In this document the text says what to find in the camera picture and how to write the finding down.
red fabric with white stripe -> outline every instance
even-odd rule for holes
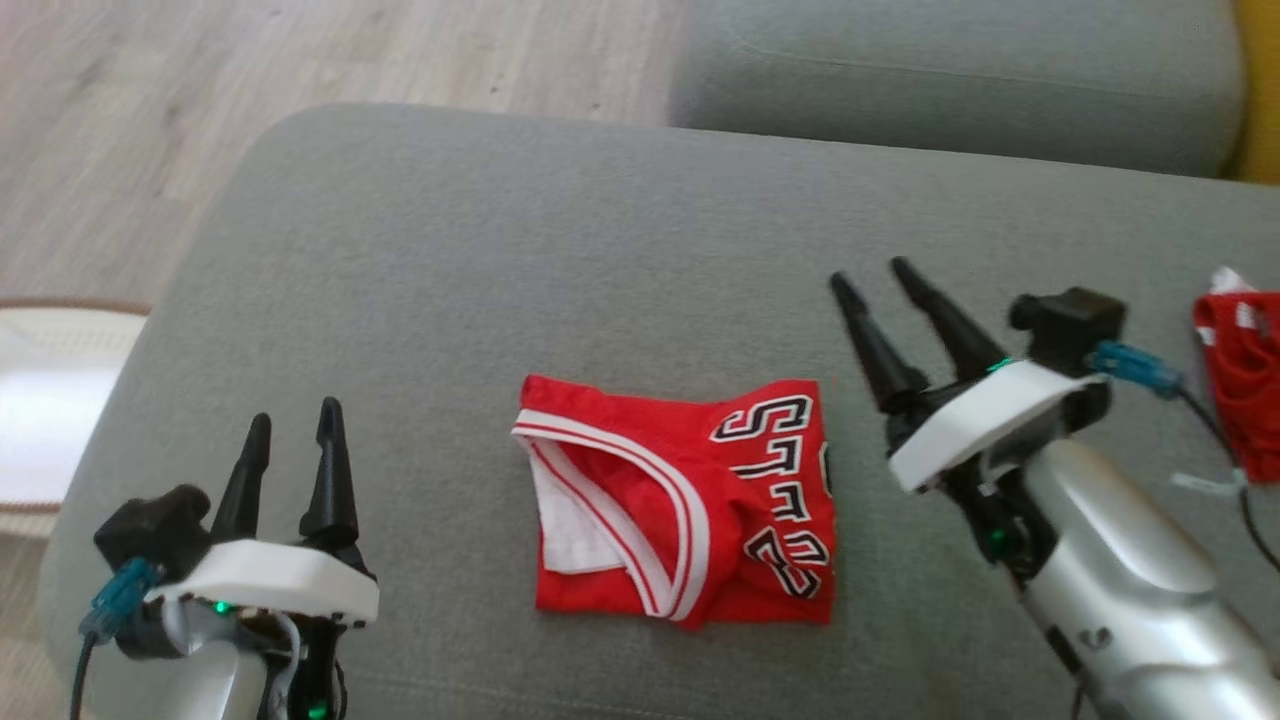
[[[692,404],[530,375],[512,434],[538,493],[539,609],[685,628],[829,621],[836,529],[818,383]]]
[[[1193,319],[1219,416],[1249,480],[1280,483],[1280,293],[1210,293]]]

black cable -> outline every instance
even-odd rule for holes
[[[1071,701],[1071,720],[1080,720],[1080,710],[1084,710],[1084,685],[1075,685],[1075,698]]]
[[[1185,387],[1178,388],[1178,397],[1187,402],[1192,411],[1196,413],[1196,416],[1201,419],[1201,423],[1204,423],[1204,427],[1208,428],[1208,432],[1213,433],[1213,437],[1217,438],[1217,443],[1222,446],[1222,451],[1226,452],[1226,456],[1231,460],[1231,468],[1243,473],[1244,464],[1240,462],[1240,456],[1235,454],[1235,448],[1231,447],[1231,441],[1226,437],[1221,425],[1219,425],[1213,419],[1213,415],[1210,414],[1208,407],[1196,400],[1196,397]],[[1262,557],[1268,565],[1271,565],[1271,568],[1275,569],[1276,573],[1280,573],[1280,557],[1276,557],[1276,553],[1267,547],[1266,541],[1262,539],[1262,534],[1258,533],[1257,524],[1253,521],[1253,506],[1249,502],[1248,482],[1245,482],[1240,488],[1240,516],[1244,519],[1244,529],[1249,533],[1249,539],[1253,541],[1253,547],[1258,548],[1258,552],[1262,553]]]
[[[79,720],[81,705],[84,702],[84,675],[88,674],[88,659],[96,644],[97,633],[84,633],[84,644],[81,646],[81,656],[76,661],[76,674],[72,676],[70,720]]]
[[[342,664],[338,659],[333,661],[333,669],[338,673],[338,697],[342,702],[342,710],[338,711],[338,720],[346,720],[347,717],[347,675],[342,671]]]

folded clothing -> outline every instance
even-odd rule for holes
[[[1211,292],[1193,319],[1219,416],[1249,480],[1280,482],[1280,293]]]
[[[605,395],[530,375],[536,606],[566,612],[828,623],[836,511],[814,380],[727,402]]]

gray sofa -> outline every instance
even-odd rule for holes
[[[1071,682],[942,497],[904,495],[826,287],[846,269],[934,377],[886,273],[915,259],[1011,348],[1020,292],[1084,283],[1133,342],[1194,369],[1188,313],[1221,263],[1280,286],[1280,191],[1128,170],[407,106],[296,115],[248,154],[157,304],[84,455],[41,583],[54,659],[108,571],[124,500],[220,492],[275,420],[264,536],[292,539],[320,398],[346,406],[381,616],[339,647],[352,720],[1057,717]],[[829,626],[532,607],[538,519],[509,439],[526,373],[705,401],[822,382],[838,511]],[[1121,388],[1087,438],[1212,552],[1280,638],[1275,578],[1230,502],[1170,488],[1224,465],[1181,407]],[[1275,528],[1280,502],[1257,502]],[[95,657],[102,720],[152,717],[178,664]]]
[[[672,123],[1216,176],[1230,0],[692,0]]]

folded red jersey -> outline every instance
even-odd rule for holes
[[[1193,319],[1219,416],[1249,480],[1280,482],[1280,293],[1211,292]]]
[[[530,375],[520,400],[539,609],[685,628],[829,621],[836,512],[817,382],[694,404]]]

